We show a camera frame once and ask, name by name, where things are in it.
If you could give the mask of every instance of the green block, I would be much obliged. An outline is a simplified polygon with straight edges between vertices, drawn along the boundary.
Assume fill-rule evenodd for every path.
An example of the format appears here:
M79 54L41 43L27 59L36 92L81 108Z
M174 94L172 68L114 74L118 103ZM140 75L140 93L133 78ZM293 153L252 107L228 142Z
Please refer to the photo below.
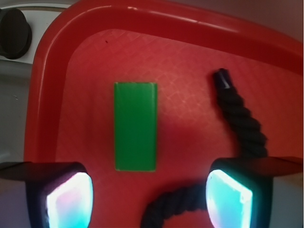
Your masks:
M115 83L115 166L118 171L155 171L157 84Z

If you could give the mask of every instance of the white surface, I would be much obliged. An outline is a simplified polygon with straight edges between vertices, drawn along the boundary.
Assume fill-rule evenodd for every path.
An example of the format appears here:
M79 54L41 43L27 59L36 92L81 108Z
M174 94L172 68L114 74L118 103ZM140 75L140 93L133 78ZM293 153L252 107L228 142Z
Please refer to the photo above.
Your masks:
M275 177L269 228L303 227L303 173Z
M0 227L30 228L25 182L0 179Z

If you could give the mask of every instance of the black rope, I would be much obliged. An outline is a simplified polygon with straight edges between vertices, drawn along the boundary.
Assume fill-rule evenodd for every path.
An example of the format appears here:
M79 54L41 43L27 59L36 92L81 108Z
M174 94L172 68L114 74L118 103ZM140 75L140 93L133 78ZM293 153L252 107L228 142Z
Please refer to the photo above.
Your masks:
M164 219L180 215L185 211L206 210L206 185L195 184L165 192L150 203L141 221L141 228L161 228Z
M217 90L217 102L224 118L236 133L243 157L266 157L266 137L261 133L260 123L252 118L244 107L244 101L232 85L225 69L213 75ZM164 220L185 211L206 210L206 182L166 192L150 203L141 220L141 228L161 228Z
M267 157L267 138L261 133L261 124L244 107L244 100L232 85L229 73L220 69L213 75L217 90L217 101L224 118L236 133L240 144L240 155L248 158Z

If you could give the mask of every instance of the red plastic surface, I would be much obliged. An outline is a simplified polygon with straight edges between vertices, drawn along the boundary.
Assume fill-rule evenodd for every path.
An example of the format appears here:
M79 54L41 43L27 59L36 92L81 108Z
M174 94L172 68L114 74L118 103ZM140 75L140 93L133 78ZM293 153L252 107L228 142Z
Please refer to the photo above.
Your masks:
M160 193L203 180L216 158L237 155L211 81L220 67L261 122L270 155L303 157L302 50L266 28L169 2L81 1L38 46L25 160L82 162L94 182L91 227L138 227ZM158 83L156 172L115 171L117 81ZM165 227L211 224L197 211Z

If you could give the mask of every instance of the black knob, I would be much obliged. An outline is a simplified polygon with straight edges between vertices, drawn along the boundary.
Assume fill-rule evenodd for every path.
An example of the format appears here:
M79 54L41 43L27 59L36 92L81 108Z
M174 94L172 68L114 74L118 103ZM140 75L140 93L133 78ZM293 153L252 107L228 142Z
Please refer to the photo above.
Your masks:
M0 55L22 57L32 41L32 30L19 9L0 9Z

